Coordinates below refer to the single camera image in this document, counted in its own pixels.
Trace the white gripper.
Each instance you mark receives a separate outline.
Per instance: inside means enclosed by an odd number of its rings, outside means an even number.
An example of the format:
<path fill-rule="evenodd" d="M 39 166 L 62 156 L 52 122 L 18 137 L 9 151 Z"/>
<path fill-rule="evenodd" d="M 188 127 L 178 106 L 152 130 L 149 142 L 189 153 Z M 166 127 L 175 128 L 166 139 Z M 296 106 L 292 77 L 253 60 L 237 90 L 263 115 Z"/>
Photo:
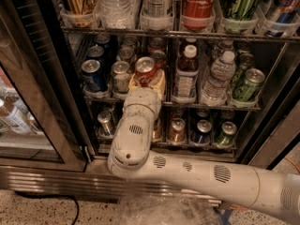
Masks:
<path fill-rule="evenodd" d="M 164 98 L 166 79 L 163 69 L 159 69 L 154 79 L 148 84 L 151 88 L 139 88 L 140 83 L 135 74 L 129 80 L 129 93 L 125 99 L 123 112 L 129 115 L 144 115 L 153 121 L 158 119 L 161 100 Z"/>

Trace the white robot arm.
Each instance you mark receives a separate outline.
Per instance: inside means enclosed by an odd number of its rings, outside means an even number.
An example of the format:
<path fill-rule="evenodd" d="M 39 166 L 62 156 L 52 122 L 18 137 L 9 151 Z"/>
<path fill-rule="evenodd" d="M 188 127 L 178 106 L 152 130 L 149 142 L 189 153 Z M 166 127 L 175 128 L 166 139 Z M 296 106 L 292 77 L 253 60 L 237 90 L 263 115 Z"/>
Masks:
<path fill-rule="evenodd" d="M 242 164 L 162 155 L 150 149 L 161 109 L 158 90 L 128 92 L 108 168 L 124 179 L 159 180 L 300 224 L 300 176 Z"/>

